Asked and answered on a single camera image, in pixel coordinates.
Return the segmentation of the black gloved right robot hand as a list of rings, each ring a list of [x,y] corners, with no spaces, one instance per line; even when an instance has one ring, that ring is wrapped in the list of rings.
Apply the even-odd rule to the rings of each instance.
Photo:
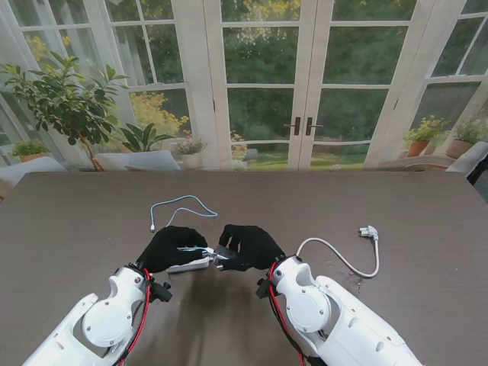
[[[286,258],[271,235],[258,226],[225,225],[219,245],[236,252],[235,258],[222,261],[224,271],[266,270]]]

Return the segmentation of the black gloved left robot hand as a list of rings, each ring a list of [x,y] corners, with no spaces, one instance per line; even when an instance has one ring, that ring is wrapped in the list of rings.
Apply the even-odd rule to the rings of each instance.
[[[139,269],[159,273],[174,265],[186,265],[203,258],[206,239],[195,229],[167,226],[159,230],[136,260]]]

